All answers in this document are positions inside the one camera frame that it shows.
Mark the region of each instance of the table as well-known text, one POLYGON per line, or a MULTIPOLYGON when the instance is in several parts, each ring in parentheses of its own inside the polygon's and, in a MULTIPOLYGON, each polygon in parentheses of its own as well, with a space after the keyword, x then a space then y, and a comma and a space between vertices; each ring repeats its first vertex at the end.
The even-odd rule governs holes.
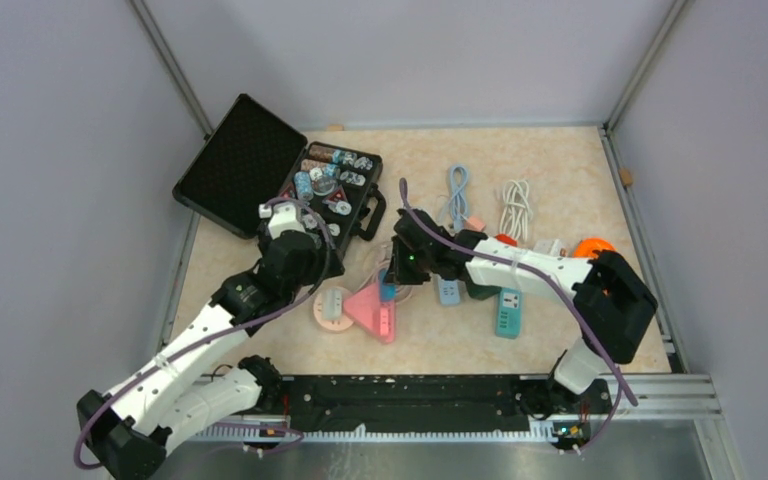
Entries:
MULTIPOLYGON (((527 179, 536 216, 527 246, 560 238, 574 246, 582 238, 609 240, 639 273, 628 226, 595 127, 481 128, 310 132, 309 140, 380 154, 379 187, 388 206, 372 242, 356 238, 344 263, 347 273, 323 287, 354 290, 369 274, 359 267, 370 249, 389 241, 400 206, 398 179, 405 177, 410 201, 437 214, 447 196, 446 170, 462 163, 470 170, 471 210, 497 233, 499 191, 508 179, 527 179)), ((195 318, 228 276, 259 258, 253 240, 237 238, 202 218, 196 233, 172 338, 195 318)), ((533 296, 524 302, 522 333, 515 340, 494 335, 496 300, 462 295, 456 307, 440 306, 428 283, 397 307, 396 340, 380 343, 359 326, 330 333, 313 319, 311 302, 265 325, 222 363, 249 355, 270 357, 283 374, 499 374, 545 373, 580 336, 563 307, 533 296)), ((624 372, 669 372, 664 345, 652 322, 634 361, 624 372)))

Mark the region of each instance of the blue cord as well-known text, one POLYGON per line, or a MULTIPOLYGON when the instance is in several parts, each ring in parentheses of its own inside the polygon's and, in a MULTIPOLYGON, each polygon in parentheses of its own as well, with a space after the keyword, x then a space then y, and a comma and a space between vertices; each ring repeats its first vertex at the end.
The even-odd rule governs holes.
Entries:
POLYGON ((443 205, 443 209, 440 210, 442 216, 443 211, 449 209, 449 215, 452 216, 452 226, 455 232, 463 230, 463 222, 469 217, 469 204, 466 202, 466 182, 469 181, 469 170, 460 163, 449 167, 449 201, 443 205), (460 174, 460 182, 455 178, 460 174))

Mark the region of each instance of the case handle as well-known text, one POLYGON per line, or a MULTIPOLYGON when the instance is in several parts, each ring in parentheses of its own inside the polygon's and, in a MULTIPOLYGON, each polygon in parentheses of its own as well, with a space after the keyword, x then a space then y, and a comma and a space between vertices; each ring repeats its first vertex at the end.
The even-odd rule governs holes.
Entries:
POLYGON ((381 225, 381 219, 384 218, 384 211, 387 210, 387 200, 384 199, 384 195, 378 190, 377 184, 373 183, 370 185, 369 194, 370 196, 375 197, 375 211, 372 212, 372 217, 369 219, 366 228, 364 229, 358 226, 357 230, 354 232, 357 236, 367 242, 375 238, 375 234, 378 232, 378 226, 381 225))

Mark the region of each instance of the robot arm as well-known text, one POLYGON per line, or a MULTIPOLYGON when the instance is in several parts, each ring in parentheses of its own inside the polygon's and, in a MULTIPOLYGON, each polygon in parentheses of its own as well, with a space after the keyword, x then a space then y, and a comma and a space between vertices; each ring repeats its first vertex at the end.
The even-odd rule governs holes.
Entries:
POLYGON ((210 384, 193 385, 260 325, 230 329, 291 304, 302 286, 321 280, 325 262, 334 257, 321 238, 305 232, 296 205, 280 204, 265 213, 271 218, 269 235, 259 243, 262 258, 225 280, 193 323, 134 375, 104 394, 91 390, 78 401, 82 428, 100 415, 86 445, 114 477, 148 478, 178 445, 205 427, 277 401, 281 376, 260 357, 244 359, 210 384), (147 378, 132 388, 141 377, 147 378), (102 409, 115 396, 110 408, 102 409))
MULTIPOLYGON (((466 282, 473 287, 468 288, 471 293, 476 286, 491 293, 506 287, 571 303, 613 363, 627 364, 634 358, 658 304, 620 254, 603 251, 595 260, 552 257, 512 247, 479 232, 461 230, 451 236, 424 211, 412 212, 399 210, 394 253, 385 277, 388 282, 416 285, 435 273, 446 280, 466 282), (444 245, 426 230, 463 250, 444 245), (542 277, 548 277, 557 288, 542 277)), ((550 379, 580 395, 609 368, 596 350, 589 339, 578 339, 555 365, 550 379)))

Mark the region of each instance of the triangular pink power strip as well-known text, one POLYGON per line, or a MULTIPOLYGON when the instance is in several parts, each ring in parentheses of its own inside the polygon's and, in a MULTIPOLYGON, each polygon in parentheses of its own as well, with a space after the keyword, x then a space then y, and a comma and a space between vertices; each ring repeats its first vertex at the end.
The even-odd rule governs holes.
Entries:
POLYGON ((343 313, 383 343, 396 339, 396 302, 381 302, 378 282, 343 301, 343 313))

